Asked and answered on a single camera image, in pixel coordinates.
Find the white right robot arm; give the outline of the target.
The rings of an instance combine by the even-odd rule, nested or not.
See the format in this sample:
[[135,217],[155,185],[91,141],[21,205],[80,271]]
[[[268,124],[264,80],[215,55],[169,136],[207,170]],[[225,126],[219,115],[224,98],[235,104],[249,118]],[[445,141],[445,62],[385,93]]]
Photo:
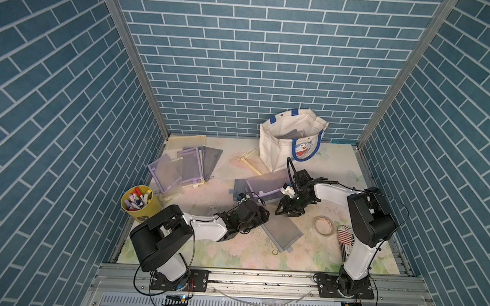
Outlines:
[[352,298],[369,286],[370,268],[376,255],[398,228],[388,195],[376,187],[358,190],[326,178],[312,179],[307,171],[294,174],[280,191],[283,198],[276,215],[299,217],[308,205],[322,201],[345,205],[349,211],[352,248],[336,282],[339,293]]

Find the grey purple mesh pouch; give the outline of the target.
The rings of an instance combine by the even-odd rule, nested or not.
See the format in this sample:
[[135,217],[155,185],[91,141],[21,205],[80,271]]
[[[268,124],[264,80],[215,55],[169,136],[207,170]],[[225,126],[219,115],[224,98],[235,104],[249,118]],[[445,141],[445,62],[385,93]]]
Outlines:
[[234,201],[238,200],[238,195],[240,194],[248,194],[254,198],[261,198],[264,202],[276,201],[284,196],[280,191],[288,183],[290,183],[290,179],[286,170],[247,179],[236,179],[232,196]]

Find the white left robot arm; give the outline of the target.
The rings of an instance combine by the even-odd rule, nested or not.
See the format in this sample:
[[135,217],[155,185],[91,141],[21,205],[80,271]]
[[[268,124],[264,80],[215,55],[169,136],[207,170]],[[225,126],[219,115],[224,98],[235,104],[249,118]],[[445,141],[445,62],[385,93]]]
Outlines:
[[192,260],[180,249],[189,241],[226,242],[248,234],[269,221],[264,202],[242,199],[232,209],[213,216],[194,216],[170,205],[130,233],[139,270],[157,273],[170,290],[183,290],[190,278]]

